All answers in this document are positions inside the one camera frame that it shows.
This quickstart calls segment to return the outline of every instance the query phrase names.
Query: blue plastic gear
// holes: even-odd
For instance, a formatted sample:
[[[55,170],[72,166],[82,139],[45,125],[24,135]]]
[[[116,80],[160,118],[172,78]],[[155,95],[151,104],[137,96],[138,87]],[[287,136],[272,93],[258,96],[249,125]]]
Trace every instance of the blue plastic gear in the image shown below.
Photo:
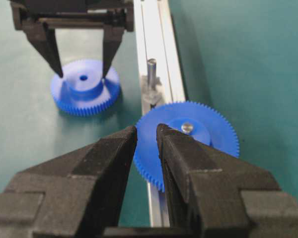
[[[239,156],[237,135],[230,123],[216,110],[199,103],[171,103],[156,107],[137,122],[138,142],[134,162],[138,172],[164,191],[156,128],[164,123],[181,131],[184,123],[193,125],[194,139],[235,157]]]
[[[63,67],[64,77],[54,75],[51,93],[56,105],[76,116],[91,116],[110,107],[120,93],[119,76],[111,67],[102,79],[103,63],[82,59]]]

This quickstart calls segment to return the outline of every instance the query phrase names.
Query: green table surface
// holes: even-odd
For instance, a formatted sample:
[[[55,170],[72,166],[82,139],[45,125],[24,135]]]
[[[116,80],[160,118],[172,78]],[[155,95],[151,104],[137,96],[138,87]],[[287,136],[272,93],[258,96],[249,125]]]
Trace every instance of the green table surface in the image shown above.
[[[170,0],[189,100],[234,126],[242,159],[269,169],[298,199],[298,0]],[[58,30],[62,63],[101,59],[102,31]],[[122,95],[89,118],[60,112],[54,73],[13,28],[0,0],[0,192],[17,172],[135,124],[141,102],[134,33],[114,59]],[[148,226],[147,187],[132,165],[121,226]]]

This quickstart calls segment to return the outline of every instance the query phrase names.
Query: aluminum rail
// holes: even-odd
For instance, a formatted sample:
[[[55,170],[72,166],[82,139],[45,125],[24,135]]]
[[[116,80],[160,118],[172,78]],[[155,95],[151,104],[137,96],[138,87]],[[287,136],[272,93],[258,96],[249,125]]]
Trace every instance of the aluminum rail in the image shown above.
[[[161,95],[155,106],[182,102],[186,99],[168,0],[134,0],[134,11],[144,115],[152,108],[152,104],[146,100],[150,59],[156,61],[159,84],[155,86],[155,90]],[[149,182],[147,187],[151,226],[168,227],[169,218],[164,193]]]

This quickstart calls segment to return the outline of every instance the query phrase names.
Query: gear center hole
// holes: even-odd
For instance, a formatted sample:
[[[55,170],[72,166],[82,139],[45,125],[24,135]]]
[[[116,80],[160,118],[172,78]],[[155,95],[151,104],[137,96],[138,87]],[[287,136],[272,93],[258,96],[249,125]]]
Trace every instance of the gear center hole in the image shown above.
[[[80,79],[81,81],[85,81],[85,80],[88,79],[88,77],[87,77],[87,75],[81,75],[81,76],[79,77],[79,79]]]

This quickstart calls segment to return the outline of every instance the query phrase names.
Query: screw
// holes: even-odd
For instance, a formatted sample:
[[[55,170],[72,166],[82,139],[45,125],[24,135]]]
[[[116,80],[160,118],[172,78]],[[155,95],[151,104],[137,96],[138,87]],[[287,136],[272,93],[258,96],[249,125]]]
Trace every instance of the screw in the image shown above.
[[[193,131],[193,125],[191,123],[183,123],[182,126],[181,126],[181,130],[183,133],[189,135],[191,134],[191,132]]]

